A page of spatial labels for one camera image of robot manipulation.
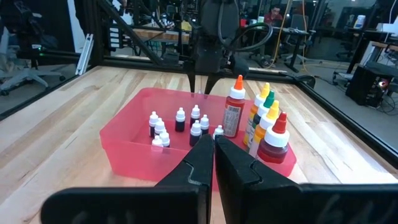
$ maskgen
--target person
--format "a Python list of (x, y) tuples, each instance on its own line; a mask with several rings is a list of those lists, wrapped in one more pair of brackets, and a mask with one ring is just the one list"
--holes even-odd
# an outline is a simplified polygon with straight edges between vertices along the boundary
[[(271, 7), (271, 11), (264, 16), (264, 22), (272, 26), (276, 26), (277, 22), (281, 22), (283, 17), (280, 14), (280, 6), (275, 5)], [(276, 52), (277, 36), (272, 36), (267, 43), (262, 47), (261, 51), (264, 51), (264, 55), (269, 55), (269, 58), (262, 58), (261, 63), (265, 67), (274, 68), (274, 55)]]
[(281, 21), (283, 17), (280, 14), (280, 6), (275, 5), (271, 8), (271, 11), (264, 16), (264, 22), (272, 24), (275, 21)]

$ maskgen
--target white bottle cap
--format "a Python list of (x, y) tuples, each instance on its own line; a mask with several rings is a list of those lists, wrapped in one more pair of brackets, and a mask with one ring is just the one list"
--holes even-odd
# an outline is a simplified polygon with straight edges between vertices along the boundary
[(214, 134), (213, 134), (213, 139), (216, 139), (216, 135), (224, 135), (224, 130), (223, 130), (223, 126), (219, 125), (215, 130), (214, 130)]
[(175, 120), (178, 121), (178, 122), (183, 122), (183, 121), (185, 121), (185, 111), (184, 111), (183, 108), (180, 108), (180, 109), (177, 111), (177, 115), (175, 116)]
[(158, 118), (155, 124), (155, 133), (160, 134), (163, 129), (165, 129), (164, 122), (162, 121), (162, 118)]
[(275, 133), (272, 130), (272, 126), (267, 128), (266, 135), (264, 136), (264, 140), (266, 143), (270, 144), (274, 147), (285, 147), (289, 142), (290, 133), (288, 130), (283, 134)]
[(207, 118), (207, 115), (203, 115), (203, 117), (200, 119), (200, 129), (206, 130), (209, 129), (209, 119)]
[(152, 114), (149, 116), (149, 126), (154, 127), (159, 116), (156, 114), (155, 111), (152, 111)]
[(162, 144), (164, 147), (170, 145), (170, 135), (167, 133), (166, 129), (164, 129), (161, 134), (159, 135), (160, 139), (162, 140)]
[(237, 90), (233, 86), (231, 87), (231, 91), (229, 93), (229, 96), (231, 98), (234, 98), (237, 100), (242, 100), (242, 99), (244, 99), (245, 95), (246, 95), (246, 90), (244, 88), (241, 90)]
[(260, 125), (260, 127), (261, 127), (262, 129), (266, 130), (268, 127), (273, 126), (273, 125), (275, 124), (275, 122), (276, 122), (276, 120), (274, 120), (274, 119), (269, 119), (269, 118), (267, 118), (267, 115), (266, 115), (266, 114), (263, 114), (263, 115), (261, 116), (261, 120), (260, 120), (259, 125)]
[(257, 111), (257, 115), (262, 117), (262, 115), (267, 115), (269, 108), (266, 108), (264, 105), (259, 106), (259, 110)]
[(195, 105), (195, 107), (192, 108), (191, 118), (193, 118), (193, 119), (200, 118), (200, 109), (199, 109), (198, 105)]
[(199, 124), (198, 120), (196, 120), (195, 123), (192, 124), (191, 135), (193, 135), (193, 136), (201, 135), (201, 129), (200, 129), (200, 124)]
[(155, 138), (152, 140), (152, 145), (163, 147), (162, 140), (159, 136), (155, 136)]

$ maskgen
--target bottle label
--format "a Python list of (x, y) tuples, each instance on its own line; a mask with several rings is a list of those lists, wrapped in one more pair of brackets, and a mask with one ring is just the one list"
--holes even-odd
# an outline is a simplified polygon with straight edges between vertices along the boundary
[(238, 128), (239, 115), (241, 114), (241, 108), (236, 106), (227, 105), (224, 112), (224, 135), (227, 137), (233, 137), (236, 134)]
[(253, 119), (252, 118), (248, 118), (248, 125), (246, 127), (246, 130), (244, 132), (244, 137), (246, 138), (246, 141), (248, 141), (249, 136), (250, 136), (250, 128), (253, 125)]
[(251, 148), (251, 144), (253, 143), (253, 138), (254, 138), (254, 132), (256, 131), (253, 125), (254, 123), (252, 122), (252, 126), (250, 127), (250, 132), (249, 132), (248, 148)]
[(261, 140), (261, 138), (259, 138), (259, 137), (253, 138), (253, 141), (251, 143), (250, 150), (249, 150), (250, 156), (252, 156), (254, 158), (256, 158), (257, 151), (258, 151), (259, 146), (260, 146), (260, 141), (257, 141), (257, 140)]

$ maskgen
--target red bottle cap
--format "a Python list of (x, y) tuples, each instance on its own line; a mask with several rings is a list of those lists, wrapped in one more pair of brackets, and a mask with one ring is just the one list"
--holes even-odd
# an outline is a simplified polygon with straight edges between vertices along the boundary
[(282, 112), (279, 115), (278, 119), (276, 120), (274, 127), (272, 127), (272, 130), (275, 133), (284, 134), (286, 132), (286, 120), (287, 120), (287, 113)]

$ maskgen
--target green bottle cap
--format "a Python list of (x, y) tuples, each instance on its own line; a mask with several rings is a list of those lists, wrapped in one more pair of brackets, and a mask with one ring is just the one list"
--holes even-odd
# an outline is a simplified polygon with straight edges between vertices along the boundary
[(267, 96), (266, 101), (264, 102), (264, 107), (271, 108), (272, 104), (274, 103), (274, 100), (275, 100), (275, 92), (271, 90)]

